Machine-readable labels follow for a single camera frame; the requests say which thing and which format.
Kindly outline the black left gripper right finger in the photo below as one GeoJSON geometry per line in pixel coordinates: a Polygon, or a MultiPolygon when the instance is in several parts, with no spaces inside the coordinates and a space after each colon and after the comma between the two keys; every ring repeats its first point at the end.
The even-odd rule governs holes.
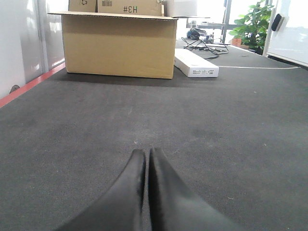
{"type": "Polygon", "coordinates": [[[154,231],[241,231],[180,178],[160,148],[149,154],[148,198],[154,231]]]}

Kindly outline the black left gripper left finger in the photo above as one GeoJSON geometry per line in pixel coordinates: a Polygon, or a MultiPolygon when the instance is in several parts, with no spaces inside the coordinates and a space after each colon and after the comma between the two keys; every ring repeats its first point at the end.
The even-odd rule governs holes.
{"type": "Polygon", "coordinates": [[[146,157],[135,149],[111,187],[58,231],[141,231],[146,157]]]}

